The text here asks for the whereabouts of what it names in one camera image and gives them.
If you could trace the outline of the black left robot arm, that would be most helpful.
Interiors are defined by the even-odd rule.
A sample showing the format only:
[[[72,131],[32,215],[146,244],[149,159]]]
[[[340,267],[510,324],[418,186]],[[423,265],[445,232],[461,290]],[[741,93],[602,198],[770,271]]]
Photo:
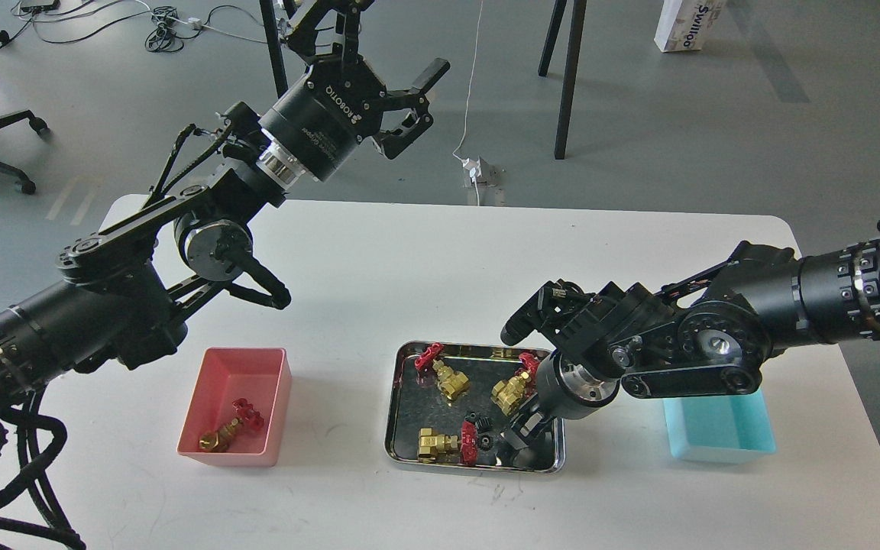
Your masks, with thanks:
[[[139,212],[74,241],[56,260],[63,279],[0,312],[0,454],[17,429],[20,469],[0,489],[0,530],[83,549],[53,493],[47,469],[67,440],[62,421],[39,411],[46,386],[108,360],[129,369],[175,353],[186,320],[227,292],[285,309],[289,289],[254,257],[248,224],[279,208],[303,178],[325,181],[363,143],[387,159],[433,125],[429,90],[448,72],[438,58],[406,89],[389,90],[359,53],[369,1],[284,2],[278,25],[263,3],[272,60],[287,46],[306,69],[265,114],[237,103],[214,141],[192,161],[223,161],[206,184],[176,189],[172,161]]]

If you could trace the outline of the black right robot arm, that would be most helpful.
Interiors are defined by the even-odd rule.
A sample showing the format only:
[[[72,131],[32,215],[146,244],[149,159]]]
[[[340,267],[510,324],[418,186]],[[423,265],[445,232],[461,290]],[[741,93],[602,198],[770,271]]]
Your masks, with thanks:
[[[548,281],[504,324],[513,347],[540,333],[553,352],[503,438],[531,447],[555,419],[580,420],[619,390],[635,398],[747,396],[789,348],[880,341],[880,237],[822,255],[741,241],[721,264],[653,293],[595,293]]]

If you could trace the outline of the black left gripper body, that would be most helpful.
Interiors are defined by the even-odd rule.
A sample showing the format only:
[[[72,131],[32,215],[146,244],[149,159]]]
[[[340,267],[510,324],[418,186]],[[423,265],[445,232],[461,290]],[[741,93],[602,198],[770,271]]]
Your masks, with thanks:
[[[261,116],[260,125],[315,178],[326,181],[361,141],[380,130],[383,112],[374,101],[385,90],[364,60],[349,67],[324,60],[309,66]]]

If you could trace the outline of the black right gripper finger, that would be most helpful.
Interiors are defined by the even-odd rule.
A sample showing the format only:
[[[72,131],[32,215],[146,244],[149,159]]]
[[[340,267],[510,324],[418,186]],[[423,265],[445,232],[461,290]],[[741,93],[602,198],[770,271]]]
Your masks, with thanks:
[[[540,445],[546,436],[554,441],[561,427],[562,419],[537,409],[521,409],[513,415],[513,448],[521,450]]]
[[[503,429],[503,439],[511,447],[531,447],[542,434],[544,414],[538,397],[527,398]]]

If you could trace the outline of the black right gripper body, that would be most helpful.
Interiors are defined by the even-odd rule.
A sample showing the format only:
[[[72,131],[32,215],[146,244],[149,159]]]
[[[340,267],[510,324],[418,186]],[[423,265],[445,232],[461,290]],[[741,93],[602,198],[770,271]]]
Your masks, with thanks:
[[[598,380],[559,353],[542,360],[535,373],[538,408],[548,417],[581,420],[615,400],[620,384]]]

